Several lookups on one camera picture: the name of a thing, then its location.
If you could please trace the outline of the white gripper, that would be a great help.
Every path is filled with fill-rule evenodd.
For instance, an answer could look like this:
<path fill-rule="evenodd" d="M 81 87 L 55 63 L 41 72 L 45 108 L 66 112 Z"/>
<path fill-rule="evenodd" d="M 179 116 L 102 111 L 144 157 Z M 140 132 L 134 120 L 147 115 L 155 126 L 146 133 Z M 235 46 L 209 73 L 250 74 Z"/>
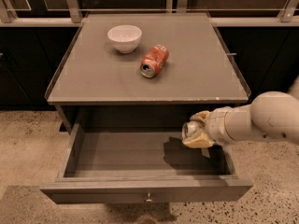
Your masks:
<path fill-rule="evenodd" d="M 231 107 L 222 107 L 209 112 L 207 110 L 200 111 L 190 117 L 191 121 L 205 123 L 206 133 L 196 133 L 185 138 L 182 143 L 189 148 L 208 148 L 214 143 L 218 145 L 232 144 L 235 140 L 228 133 L 225 125 L 226 115 L 232 111 Z"/>

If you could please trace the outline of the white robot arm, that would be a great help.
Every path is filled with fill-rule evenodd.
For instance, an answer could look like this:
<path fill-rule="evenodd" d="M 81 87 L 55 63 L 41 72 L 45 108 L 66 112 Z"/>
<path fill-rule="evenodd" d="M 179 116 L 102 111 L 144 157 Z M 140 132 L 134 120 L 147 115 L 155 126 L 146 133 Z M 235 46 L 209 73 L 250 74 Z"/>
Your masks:
<path fill-rule="evenodd" d="M 193 114 L 182 127 L 182 143 L 208 148 L 241 141 L 299 144 L 299 100 L 280 91 L 258 95 L 250 105 Z"/>

